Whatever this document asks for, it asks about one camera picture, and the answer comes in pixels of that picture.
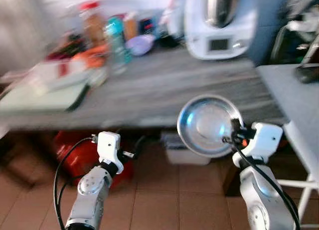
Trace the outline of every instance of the white chair leg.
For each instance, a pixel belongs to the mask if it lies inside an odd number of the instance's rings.
[[[318,188],[318,184],[315,181],[296,181],[296,180],[286,180],[286,179],[278,179],[278,183],[281,186],[293,187],[293,188]]]
[[[309,174],[307,177],[307,181],[311,181],[311,175]],[[299,221],[301,222],[310,198],[310,194],[311,194],[312,188],[306,187],[304,188],[301,197],[300,197],[300,201],[298,204],[298,215],[299,215]]]
[[[302,229],[306,228],[306,229],[318,229],[319,228],[319,224],[302,224],[300,226]]]

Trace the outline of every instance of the black object on table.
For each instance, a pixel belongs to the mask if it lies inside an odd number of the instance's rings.
[[[296,78],[304,84],[319,82],[319,64],[303,64],[295,69]]]

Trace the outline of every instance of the red object under table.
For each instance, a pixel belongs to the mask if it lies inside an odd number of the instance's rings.
[[[60,131],[54,138],[58,161],[62,160],[74,144],[88,136],[91,136],[91,133]],[[70,176],[75,177],[88,173],[96,165],[99,165],[97,144],[85,141],[67,157],[63,168]],[[114,176],[111,187],[118,185],[122,180],[131,180],[133,174],[133,163],[129,161],[124,164],[122,173]]]

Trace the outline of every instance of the cutting board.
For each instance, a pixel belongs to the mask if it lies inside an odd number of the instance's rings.
[[[87,81],[84,81],[37,95],[30,85],[22,84],[0,100],[0,113],[72,110],[80,104],[87,90]]]

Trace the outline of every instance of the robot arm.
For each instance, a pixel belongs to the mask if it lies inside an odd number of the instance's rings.
[[[271,169],[265,164],[276,151],[282,129],[263,123],[255,123],[252,129],[253,131],[248,133],[247,130],[235,128],[234,134],[237,137],[250,139],[250,142],[242,150],[243,155],[239,152],[233,155],[234,164],[242,169],[240,192],[247,206],[249,224],[253,230],[292,230],[294,220],[283,198],[243,159],[249,158],[250,162],[254,162],[281,189]],[[99,133],[98,153],[101,165],[94,167],[80,180],[78,195],[65,226],[67,230],[99,229],[103,202],[112,184],[112,177],[123,170],[123,164],[117,157],[119,144],[120,135],[111,132]]]
[[[117,157],[120,135],[101,132],[98,153],[101,165],[94,167],[78,183],[78,195],[65,228],[67,230],[97,230],[103,216],[103,203],[112,184],[112,177],[120,174],[123,164]]]
[[[282,129],[276,125],[254,123],[255,130],[242,153],[261,169],[281,190],[271,169],[265,164],[276,151]],[[237,152],[234,164],[242,169],[240,193],[246,203],[248,221],[253,230],[292,230],[294,220],[282,197],[253,167],[247,165]]]

